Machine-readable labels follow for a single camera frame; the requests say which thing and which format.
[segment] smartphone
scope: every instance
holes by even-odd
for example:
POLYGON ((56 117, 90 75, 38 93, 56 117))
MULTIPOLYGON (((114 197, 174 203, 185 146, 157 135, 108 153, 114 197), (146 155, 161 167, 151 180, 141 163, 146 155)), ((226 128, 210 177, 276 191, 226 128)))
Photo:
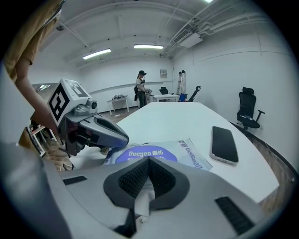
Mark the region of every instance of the smartphone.
POLYGON ((235 141, 228 129, 212 127, 212 146, 210 156, 218 161, 236 165, 239 161, 235 141))

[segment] ceiling air conditioning unit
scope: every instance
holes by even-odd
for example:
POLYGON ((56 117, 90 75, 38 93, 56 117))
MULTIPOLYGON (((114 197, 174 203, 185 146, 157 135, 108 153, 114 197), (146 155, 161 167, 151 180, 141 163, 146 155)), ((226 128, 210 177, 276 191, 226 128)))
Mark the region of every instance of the ceiling air conditioning unit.
POLYGON ((183 47, 190 48, 202 41, 203 40, 201 39, 200 35, 198 35, 197 33, 193 33, 193 34, 189 35, 188 37, 186 37, 183 41, 181 41, 179 43, 179 45, 181 45, 183 47))
POLYGON ((184 31, 181 32, 180 35, 178 35, 173 42, 176 43, 180 43, 181 41, 183 41, 184 39, 186 39, 188 36, 190 36, 192 34, 192 32, 189 29, 185 29, 184 31))

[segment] chair armrest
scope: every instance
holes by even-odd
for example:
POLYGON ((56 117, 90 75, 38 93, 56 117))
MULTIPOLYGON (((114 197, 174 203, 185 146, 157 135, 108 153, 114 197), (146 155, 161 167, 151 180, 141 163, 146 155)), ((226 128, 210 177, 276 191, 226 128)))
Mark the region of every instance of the chair armrest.
POLYGON ((261 117, 261 114, 265 114, 265 112, 261 111, 261 110, 257 110, 259 111, 256 122, 259 120, 259 118, 261 117))

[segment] person's arm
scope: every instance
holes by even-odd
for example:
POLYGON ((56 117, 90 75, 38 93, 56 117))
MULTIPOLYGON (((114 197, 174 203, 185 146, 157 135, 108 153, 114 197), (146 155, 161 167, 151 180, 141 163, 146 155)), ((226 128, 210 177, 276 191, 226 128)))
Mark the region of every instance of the person's arm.
POLYGON ((51 115, 50 109, 43 98, 36 93, 28 79, 28 69, 30 66, 30 60, 21 57, 17 62, 15 69, 17 72, 17 80, 15 82, 16 87, 19 89, 25 99, 35 109, 31 119, 37 123, 51 129, 57 134, 57 127, 54 119, 51 115))
POLYGON ((141 80, 140 80, 140 79, 138 79, 137 87, 138 87, 139 90, 145 92, 145 90, 144 90, 143 88, 141 88, 141 80))

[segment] wooden floor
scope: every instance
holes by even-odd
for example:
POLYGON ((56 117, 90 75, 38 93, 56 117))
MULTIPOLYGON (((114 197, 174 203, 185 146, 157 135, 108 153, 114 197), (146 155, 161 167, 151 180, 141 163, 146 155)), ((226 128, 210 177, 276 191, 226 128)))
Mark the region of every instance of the wooden floor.
MULTIPOLYGON (((113 116, 110 116, 109 112, 102 113, 102 115, 110 118, 115 123, 117 123, 136 110, 138 110, 138 108, 134 107, 130 108, 129 113, 127 112, 127 109, 125 109, 116 110, 115 112, 113 112, 113 116)), ((60 140, 54 142, 50 139, 47 139, 48 143, 41 143, 47 152, 45 158, 53 160, 58 170, 60 170, 60 167, 63 163, 71 165, 68 155, 58 149, 59 147, 61 147, 61 143, 59 141, 60 140)), ((267 147, 256 140, 253 140, 252 143, 263 155, 279 182, 279 187, 260 203, 265 214, 270 214, 287 202, 289 196, 292 193, 292 190, 295 187, 295 184, 292 182, 292 178, 295 179, 296 177, 292 173, 292 171, 274 153, 271 153, 271 151, 267 147)))

